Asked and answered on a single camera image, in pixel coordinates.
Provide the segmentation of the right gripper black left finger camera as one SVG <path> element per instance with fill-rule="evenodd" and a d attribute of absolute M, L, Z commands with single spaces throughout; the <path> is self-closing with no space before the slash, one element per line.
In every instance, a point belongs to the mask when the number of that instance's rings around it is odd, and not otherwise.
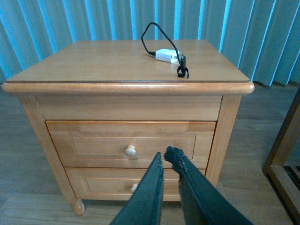
<path fill-rule="evenodd" d="M 112 225 L 158 225 L 164 189 L 164 169 L 158 152 L 132 194 L 111 222 Z"/>

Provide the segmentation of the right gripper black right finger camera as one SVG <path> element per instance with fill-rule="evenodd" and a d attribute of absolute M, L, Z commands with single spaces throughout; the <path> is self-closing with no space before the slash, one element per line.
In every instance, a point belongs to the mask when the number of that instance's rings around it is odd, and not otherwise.
<path fill-rule="evenodd" d="M 187 225 L 251 225 L 176 147 L 167 147 L 166 161 L 179 174 L 180 202 Z"/>

